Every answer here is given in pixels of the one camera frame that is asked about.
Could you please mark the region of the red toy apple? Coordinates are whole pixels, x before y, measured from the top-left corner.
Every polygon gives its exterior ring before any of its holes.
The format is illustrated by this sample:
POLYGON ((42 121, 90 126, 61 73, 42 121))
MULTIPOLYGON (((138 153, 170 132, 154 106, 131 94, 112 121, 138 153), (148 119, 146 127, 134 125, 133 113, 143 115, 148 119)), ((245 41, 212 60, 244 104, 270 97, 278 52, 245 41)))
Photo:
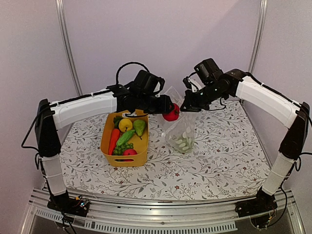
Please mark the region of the red toy apple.
POLYGON ((174 109, 170 113, 162 115, 163 118, 168 122, 176 121, 179 118, 180 108, 176 103, 173 105, 174 109))

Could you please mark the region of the clear polka dot zip bag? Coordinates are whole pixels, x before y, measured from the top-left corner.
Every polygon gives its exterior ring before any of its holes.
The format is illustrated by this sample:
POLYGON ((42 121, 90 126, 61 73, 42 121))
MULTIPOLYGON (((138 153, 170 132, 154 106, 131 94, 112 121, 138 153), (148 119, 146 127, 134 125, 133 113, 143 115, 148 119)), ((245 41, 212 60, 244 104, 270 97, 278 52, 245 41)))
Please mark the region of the clear polka dot zip bag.
POLYGON ((162 115, 158 116, 157 120, 160 127, 162 128, 161 136, 175 150, 177 149, 174 146, 174 140, 178 139, 179 137, 192 137, 195 140, 194 113, 180 111, 178 120, 172 122, 166 121, 162 115))

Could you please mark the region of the green toy apple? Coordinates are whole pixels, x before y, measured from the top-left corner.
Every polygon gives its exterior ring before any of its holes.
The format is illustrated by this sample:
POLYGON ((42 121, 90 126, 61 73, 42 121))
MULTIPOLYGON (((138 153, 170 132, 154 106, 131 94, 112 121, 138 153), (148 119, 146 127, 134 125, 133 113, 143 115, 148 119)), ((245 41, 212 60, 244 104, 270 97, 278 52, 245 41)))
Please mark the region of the green toy apple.
POLYGON ((174 140, 175 148, 181 153, 186 153, 193 148, 194 139, 192 137, 179 137, 174 140))

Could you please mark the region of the yellow toy apple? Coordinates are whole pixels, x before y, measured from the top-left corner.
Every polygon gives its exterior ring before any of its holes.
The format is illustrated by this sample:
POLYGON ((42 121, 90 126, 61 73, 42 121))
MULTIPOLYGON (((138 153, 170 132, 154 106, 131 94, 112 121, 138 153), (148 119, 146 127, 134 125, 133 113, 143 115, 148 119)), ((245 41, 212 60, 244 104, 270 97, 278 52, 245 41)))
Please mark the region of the yellow toy apple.
POLYGON ((123 118, 119 124, 118 124, 118 128, 121 132, 125 133, 129 130, 133 129, 133 123, 130 119, 128 118, 123 118))

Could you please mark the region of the pink red toy peach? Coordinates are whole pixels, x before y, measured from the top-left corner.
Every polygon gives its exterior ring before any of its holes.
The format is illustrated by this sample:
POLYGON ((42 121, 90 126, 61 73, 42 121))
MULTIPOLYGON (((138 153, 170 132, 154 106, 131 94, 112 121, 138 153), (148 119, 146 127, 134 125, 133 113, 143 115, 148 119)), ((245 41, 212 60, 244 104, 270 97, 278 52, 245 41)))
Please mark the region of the pink red toy peach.
POLYGON ((123 156, 133 156, 133 155, 137 155, 137 152, 134 149, 126 149, 123 152, 123 156))

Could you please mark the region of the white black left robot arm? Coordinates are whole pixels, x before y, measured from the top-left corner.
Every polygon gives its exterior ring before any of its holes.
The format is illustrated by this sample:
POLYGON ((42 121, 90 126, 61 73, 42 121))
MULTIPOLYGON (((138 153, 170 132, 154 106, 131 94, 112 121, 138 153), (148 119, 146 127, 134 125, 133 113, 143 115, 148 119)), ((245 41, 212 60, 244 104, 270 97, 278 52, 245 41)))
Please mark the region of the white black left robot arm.
POLYGON ((39 156, 42 158, 44 177, 54 195, 53 203, 61 211, 69 211, 73 204, 71 198, 65 195, 58 130, 101 114, 122 111, 132 113, 135 110, 142 110, 146 114, 167 114, 174 105, 169 96, 160 94, 164 83, 163 78, 140 70, 127 85, 117 83, 98 92, 63 101, 40 101, 35 124, 39 156))

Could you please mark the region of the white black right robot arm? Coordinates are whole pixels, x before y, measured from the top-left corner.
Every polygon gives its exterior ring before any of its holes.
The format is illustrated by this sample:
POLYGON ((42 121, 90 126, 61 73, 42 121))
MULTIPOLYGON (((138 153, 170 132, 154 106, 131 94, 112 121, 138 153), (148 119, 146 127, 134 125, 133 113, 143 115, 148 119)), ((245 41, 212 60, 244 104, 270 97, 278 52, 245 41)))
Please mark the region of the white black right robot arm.
POLYGON ((186 91, 180 107, 182 111, 209 110, 213 101, 234 97, 257 107, 270 116, 274 123, 284 127, 285 136, 280 143, 275 162, 259 190, 263 194, 252 202, 255 212, 263 212, 271 204, 269 196, 274 195, 287 180, 303 154, 311 124, 309 105, 286 97, 257 80, 249 72, 239 69, 223 72, 212 58, 197 64, 192 75, 197 75, 201 83, 192 79, 191 75, 183 79, 186 91))

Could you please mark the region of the green toy pear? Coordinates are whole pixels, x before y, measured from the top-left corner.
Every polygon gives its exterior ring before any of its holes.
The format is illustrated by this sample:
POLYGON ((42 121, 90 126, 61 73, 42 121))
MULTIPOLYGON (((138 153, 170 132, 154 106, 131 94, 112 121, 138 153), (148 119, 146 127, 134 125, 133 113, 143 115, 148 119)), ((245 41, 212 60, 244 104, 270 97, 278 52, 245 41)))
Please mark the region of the green toy pear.
POLYGON ((141 119, 137 119, 133 122, 133 128, 136 132, 136 134, 141 137, 144 133, 144 130, 146 128, 146 122, 141 119))

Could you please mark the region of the green toy bitter gourd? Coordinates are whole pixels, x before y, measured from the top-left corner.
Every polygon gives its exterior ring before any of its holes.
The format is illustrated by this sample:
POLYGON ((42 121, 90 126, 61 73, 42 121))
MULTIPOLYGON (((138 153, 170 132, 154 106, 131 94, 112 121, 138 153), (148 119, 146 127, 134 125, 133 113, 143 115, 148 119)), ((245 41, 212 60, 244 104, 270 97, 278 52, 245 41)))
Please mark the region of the green toy bitter gourd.
POLYGON ((117 146, 122 146, 123 144, 127 143, 135 134, 135 130, 129 130, 122 134, 122 136, 117 140, 117 146))

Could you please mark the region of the orange toy carrot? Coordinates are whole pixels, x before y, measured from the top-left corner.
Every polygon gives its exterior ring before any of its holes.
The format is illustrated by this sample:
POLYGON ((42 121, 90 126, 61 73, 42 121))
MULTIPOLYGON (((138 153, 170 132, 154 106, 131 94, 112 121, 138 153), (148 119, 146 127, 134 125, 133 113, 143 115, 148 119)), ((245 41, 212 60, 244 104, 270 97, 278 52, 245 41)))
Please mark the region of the orange toy carrot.
POLYGON ((118 141, 119 137, 120 137, 120 130, 118 128, 115 128, 111 133, 108 155, 110 155, 110 156, 113 155, 113 151, 117 145, 117 141, 118 141))

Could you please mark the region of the floral white table mat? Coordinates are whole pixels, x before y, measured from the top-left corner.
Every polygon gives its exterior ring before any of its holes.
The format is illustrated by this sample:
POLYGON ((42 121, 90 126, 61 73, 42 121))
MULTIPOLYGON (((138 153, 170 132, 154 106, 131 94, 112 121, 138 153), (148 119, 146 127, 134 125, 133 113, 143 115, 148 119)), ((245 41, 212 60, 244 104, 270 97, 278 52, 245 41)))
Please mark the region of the floral white table mat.
POLYGON ((61 149, 66 187, 142 199, 205 200, 251 196, 270 168, 252 125, 238 101, 219 103, 195 117, 193 150, 182 154, 165 143, 150 116, 147 162, 113 167, 100 150, 106 115, 77 122, 61 149))

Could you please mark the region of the aluminium front rail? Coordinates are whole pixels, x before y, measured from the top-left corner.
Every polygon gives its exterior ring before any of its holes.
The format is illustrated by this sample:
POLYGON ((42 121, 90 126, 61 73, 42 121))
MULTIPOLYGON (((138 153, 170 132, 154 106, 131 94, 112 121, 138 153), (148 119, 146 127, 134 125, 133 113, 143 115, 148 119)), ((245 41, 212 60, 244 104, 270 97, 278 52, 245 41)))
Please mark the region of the aluminium front rail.
POLYGON ((264 214, 239 217, 238 198, 221 200, 143 200, 70 190, 70 196, 90 199, 86 217, 73 216, 72 225, 60 212, 47 207, 46 189, 34 189, 29 198, 22 234, 305 234, 299 209, 290 190, 277 192, 273 225, 254 227, 264 214))

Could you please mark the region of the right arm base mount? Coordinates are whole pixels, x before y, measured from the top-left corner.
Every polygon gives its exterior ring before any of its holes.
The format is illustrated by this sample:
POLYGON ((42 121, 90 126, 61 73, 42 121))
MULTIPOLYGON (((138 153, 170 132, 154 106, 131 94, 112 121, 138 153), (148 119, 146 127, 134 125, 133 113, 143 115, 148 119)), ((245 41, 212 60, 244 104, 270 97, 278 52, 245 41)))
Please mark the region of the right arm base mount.
POLYGON ((260 189, 256 197, 235 204, 238 217, 253 216, 251 224, 257 229, 267 228, 276 215, 277 202, 274 195, 260 189))

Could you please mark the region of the aluminium frame post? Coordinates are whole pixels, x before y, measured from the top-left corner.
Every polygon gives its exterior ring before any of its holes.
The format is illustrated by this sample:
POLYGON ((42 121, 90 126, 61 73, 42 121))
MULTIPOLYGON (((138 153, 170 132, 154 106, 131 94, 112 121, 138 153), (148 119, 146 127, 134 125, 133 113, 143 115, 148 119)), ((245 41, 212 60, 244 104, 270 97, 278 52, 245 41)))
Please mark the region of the aluminium frame post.
POLYGON ((75 61, 74 61, 74 56, 70 44, 70 38, 69 38, 69 33, 67 29, 67 23, 66 23, 66 17, 65 17, 65 9, 64 9, 64 1, 63 0, 55 0, 56 3, 56 10, 57 10, 57 15, 58 15, 58 22, 59 22, 59 27, 60 27, 60 32, 61 32, 61 37, 65 49, 65 54, 67 57, 68 61, 68 66, 69 70, 71 73, 71 77, 73 80, 73 84, 75 87, 75 91, 78 96, 82 96, 83 91, 81 88, 81 84, 78 78, 76 66, 75 66, 75 61))
POLYGON ((268 0, 261 0, 260 8, 259 8, 259 15, 258 15, 258 23, 256 27, 256 33, 255 33, 255 40, 253 44, 249 66, 248 66, 248 71, 250 73, 253 73, 256 67, 256 61, 257 61, 258 53, 260 50, 261 40, 262 40, 263 31, 265 27, 267 8, 268 8, 268 0))

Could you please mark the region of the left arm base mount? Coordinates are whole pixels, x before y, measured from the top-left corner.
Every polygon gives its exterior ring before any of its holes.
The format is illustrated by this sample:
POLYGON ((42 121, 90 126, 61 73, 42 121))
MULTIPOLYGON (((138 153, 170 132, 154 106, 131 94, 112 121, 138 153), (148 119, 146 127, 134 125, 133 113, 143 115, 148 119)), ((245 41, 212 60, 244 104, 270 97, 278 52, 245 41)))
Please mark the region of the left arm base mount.
POLYGON ((66 190, 61 195, 53 195, 50 187, 48 187, 50 199, 47 204, 49 209, 59 211, 64 214, 86 217, 90 207, 90 200, 83 198, 81 195, 71 198, 66 190))

